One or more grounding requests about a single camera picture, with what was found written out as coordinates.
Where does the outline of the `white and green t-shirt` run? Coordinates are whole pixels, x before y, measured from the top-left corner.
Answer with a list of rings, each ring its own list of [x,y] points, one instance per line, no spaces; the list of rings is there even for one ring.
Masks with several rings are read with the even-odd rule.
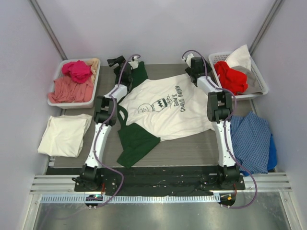
[[[132,72],[131,91],[118,103],[117,162],[130,168],[160,142],[213,130],[207,117],[207,95],[188,74],[150,80],[144,62]]]

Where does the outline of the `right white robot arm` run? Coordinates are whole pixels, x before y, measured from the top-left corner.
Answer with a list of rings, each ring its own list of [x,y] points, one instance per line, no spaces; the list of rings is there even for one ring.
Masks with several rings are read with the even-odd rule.
[[[208,76],[207,64],[203,57],[195,57],[190,53],[183,60],[188,65],[186,72],[191,82],[207,95],[207,117],[214,128],[219,152],[217,185],[222,189],[233,189],[240,178],[231,142],[233,95],[229,90],[216,85]]]

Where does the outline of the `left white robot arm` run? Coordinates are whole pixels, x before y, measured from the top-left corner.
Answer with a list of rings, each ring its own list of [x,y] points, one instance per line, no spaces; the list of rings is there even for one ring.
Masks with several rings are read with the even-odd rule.
[[[114,68],[115,85],[110,92],[96,98],[94,137],[80,176],[76,178],[76,186],[90,191],[97,191],[102,186],[103,179],[100,172],[103,167],[102,159],[106,141],[117,120],[117,104],[132,89],[132,72],[139,66],[140,57],[139,54],[134,54],[128,59],[119,56],[107,60],[109,67],[116,66]]]

